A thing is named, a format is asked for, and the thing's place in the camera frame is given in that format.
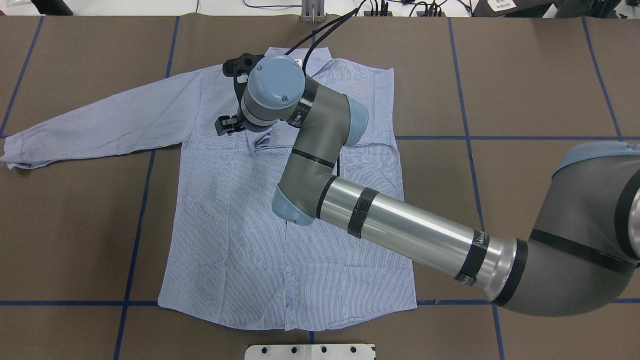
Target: blue joint cap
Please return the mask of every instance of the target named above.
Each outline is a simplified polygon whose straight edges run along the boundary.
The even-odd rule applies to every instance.
[[[640,155],[640,145],[631,145],[626,142],[588,142],[574,146],[567,151],[560,166],[554,172],[554,176],[558,171],[563,168],[575,164],[579,161],[604,158],[606,156],[628,156],[628,155]]]
[[[297,104],[305,90],[306,77],[296,60],[286,55],[265,56],[247,79],[251,98],[263,108],[281,110]]]
[[[302,210],[298,209],[298,207],[295,206],[291,200],[284,195],[284,193],[282,193],[279,186],[276,189],[276,193],[273,195],[271,210],[274,214],[284,220],[302,226],[309,226],[315,220],[315,218],[310,217]]]
[[[369,123],[369,112],[367,108],[359,102],[353,100],[347,95],[349,101],[349,113],[351,115],[351,122],[349,123],[349,135],[344,146],[354,146],[360,141],[362,134],[367,129]]]

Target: shirt sleeve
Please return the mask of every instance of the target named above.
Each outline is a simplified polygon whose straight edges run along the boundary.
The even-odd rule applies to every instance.
[[[9,136],[0,161],[38,168],[181,143],[198,116],[204,70],[112,95]]]

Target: metal bracket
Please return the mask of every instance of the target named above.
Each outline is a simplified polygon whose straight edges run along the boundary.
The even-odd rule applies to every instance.
[[[302,22],[324,22],[324,0],[302,0]]]

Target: shirt collar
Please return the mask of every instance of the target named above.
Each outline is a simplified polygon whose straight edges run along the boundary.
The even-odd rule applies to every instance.
[[[264,54],[284,54],[287,51],[289,51],[289,49],[284,47],[270,47]],[[302,62],[307,55],[307,51],[308,49],[295,49],[289,56],[294,59],[300,59],[300,62]],[[332,57],[328,47],[315,48],[309,57],[309,61],[307,61],[307,75],[315,75],[330,60],[332,60]]]

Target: white metal plate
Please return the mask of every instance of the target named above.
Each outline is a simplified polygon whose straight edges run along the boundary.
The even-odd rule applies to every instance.
[[[244,360],[375,360],[375,348],[372,344],[252,345]]]

